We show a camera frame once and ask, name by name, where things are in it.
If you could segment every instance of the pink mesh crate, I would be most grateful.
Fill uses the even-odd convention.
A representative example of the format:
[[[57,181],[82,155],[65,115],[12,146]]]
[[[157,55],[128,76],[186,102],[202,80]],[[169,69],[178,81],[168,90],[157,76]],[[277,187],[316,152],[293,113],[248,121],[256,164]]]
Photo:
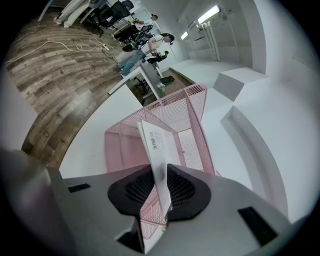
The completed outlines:
[[[150,164],[137,127],[146,121],[171,132],[180,164],[215,175],[201,126],[207,87],[194,84],[163,97],[121,120],[105,132],[107,172]]]

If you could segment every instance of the fluorescent light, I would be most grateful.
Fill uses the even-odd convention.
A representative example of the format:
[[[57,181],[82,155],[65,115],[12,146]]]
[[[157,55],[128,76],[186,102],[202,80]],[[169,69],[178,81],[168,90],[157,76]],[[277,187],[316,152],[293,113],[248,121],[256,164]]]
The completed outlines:
[[[184,34],[181,36],[181,39],[183,40],[183,39],[185,39],[187,36],[188,36],[188,32],[186,31],[186,32],[184,32]]]
[[[218,5],[216,5],[213,8],[211,8],[210,10],[208,10],[200,18],[198,18],[198,22],[201,24],[202,22],[206,21],[207,19],[209,19],[210,17],[212,17],[213,15],[215,15],[219,12],[220,12],[220,9],[219,9]]]

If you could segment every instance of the white desk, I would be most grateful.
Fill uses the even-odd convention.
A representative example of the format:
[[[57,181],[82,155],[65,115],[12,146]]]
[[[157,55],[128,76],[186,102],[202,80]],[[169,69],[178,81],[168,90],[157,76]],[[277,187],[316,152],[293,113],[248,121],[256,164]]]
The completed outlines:
[[[59,168],[64,179],[104,174],[105,131],[142,108],[125,85],[92,114],[75,136]]]
[[[116,90],[125,85],[128,80],[135,78],[139,74],[143,76],[157,100],[164,96],[164,94],[157,87],[157,84],[160,83],[160,77],[157,75],[157,72],[152,67],[152,65],[147,62],[142,63],[138,68],[136,68],[134,71],[128,74],[124,79],[118,82],[108,93],[110,95],[113,94]]]

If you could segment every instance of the barcode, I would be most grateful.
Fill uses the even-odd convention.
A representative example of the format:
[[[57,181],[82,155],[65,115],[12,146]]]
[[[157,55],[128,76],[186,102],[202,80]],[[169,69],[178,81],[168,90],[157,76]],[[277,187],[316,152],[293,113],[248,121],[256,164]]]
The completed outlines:
[[[153,132],[149,132],[149,134],[150,134],[153,150],[156,150],[157,149],[157,144],[156,144],[154,133]]]

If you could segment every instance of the black office chair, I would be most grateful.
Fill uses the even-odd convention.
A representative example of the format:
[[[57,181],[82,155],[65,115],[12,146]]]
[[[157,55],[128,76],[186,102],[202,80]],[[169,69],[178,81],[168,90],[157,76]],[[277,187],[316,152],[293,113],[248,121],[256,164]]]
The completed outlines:
[[[97,30],[99,32],[99,37],[101,37],[104,31],[100,28],[100,26],[104,28],[110,28],[116,22],[121,20],[124,17],[128,17],[131,13],[130,10],[134,7],[133,3],[129,0],[123,2],[116,2],[110,8],[103,8],[103,9],[95,9],[88,17],[91,21],[91,26],[88,31]]]

